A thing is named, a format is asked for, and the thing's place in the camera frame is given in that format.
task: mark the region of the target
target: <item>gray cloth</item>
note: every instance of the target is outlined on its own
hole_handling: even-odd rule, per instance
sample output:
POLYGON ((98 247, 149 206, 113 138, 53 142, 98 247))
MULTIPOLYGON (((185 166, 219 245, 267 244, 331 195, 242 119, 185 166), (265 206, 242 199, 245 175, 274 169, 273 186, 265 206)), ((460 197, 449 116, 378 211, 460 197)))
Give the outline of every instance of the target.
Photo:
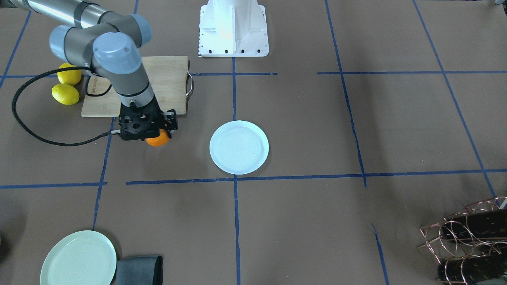
POLYGON ((162 285, 162 256, 137 256, 116 264, 117 285, 162 285))

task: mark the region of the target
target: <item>black cylinder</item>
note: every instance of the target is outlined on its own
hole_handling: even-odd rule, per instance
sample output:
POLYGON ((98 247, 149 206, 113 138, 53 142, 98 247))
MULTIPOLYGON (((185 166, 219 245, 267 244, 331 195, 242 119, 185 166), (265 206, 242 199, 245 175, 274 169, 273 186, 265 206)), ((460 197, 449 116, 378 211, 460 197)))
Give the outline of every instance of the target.
POLYGON ((507 285, 507 255, 451 260, 440 265, 438 272, 442 281, 507 285))
POLYGON ((444 226, 442 231, 444 239, 454 240, 452 233, 457 239, 471 239, 470 233, 481 240, 507 239, 507 208, 455 217, 452 221, 457 223, 447 223, 444 226))

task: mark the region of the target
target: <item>silver metal arm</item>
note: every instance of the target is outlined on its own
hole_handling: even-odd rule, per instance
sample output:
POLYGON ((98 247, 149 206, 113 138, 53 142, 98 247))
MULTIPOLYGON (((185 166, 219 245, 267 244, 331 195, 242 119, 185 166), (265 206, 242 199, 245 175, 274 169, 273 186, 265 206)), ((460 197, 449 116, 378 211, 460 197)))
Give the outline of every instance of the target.
POLYGON ((122 139, 177 129, 174 110, 160 110, 137 49, 152 36, 142 16, 123 16, 82 0, 0 0, 0 8, 31 10, 66 24, 51 33, 51 50, 70 64, 90 67, 90 75, 109 79, 122 103, 122 139))

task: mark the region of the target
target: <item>lemon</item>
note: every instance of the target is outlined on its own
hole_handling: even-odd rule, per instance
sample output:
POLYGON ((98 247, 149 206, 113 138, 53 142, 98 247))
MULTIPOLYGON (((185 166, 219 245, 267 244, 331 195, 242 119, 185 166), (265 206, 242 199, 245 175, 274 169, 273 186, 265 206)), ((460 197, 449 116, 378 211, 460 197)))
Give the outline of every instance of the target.
POLYGON ((79 101, 79 91, 69 84, 56 84, 51 89, 53 98, 64 105, 74 105, 79 101))
MULTIPOLYGON (((60 68, 65 67, 76 67, 76 66, 69 63, 64 63, 60 65, 60 68)), ((74 86, 77 83, 79 83, 79 81, 81 81, 82 74, 81 70, 69 70, 65 72, 58 72, 56 75, 58 76, 58 80, 60 81, 60 83, 65 83, 74 86)))

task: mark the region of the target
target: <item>orange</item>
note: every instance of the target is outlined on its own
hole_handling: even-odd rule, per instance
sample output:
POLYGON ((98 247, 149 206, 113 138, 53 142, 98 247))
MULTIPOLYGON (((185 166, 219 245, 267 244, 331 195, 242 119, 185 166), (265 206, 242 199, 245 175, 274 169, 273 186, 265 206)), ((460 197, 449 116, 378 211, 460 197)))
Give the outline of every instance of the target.
POLYGON ((145 139, 145 141, 150 146, 159 147, 161 145, 166 144, 169 141, 169 136, 167 135, 166 130, 160 129, 160 136, 147 138, 147 139, 145 139))

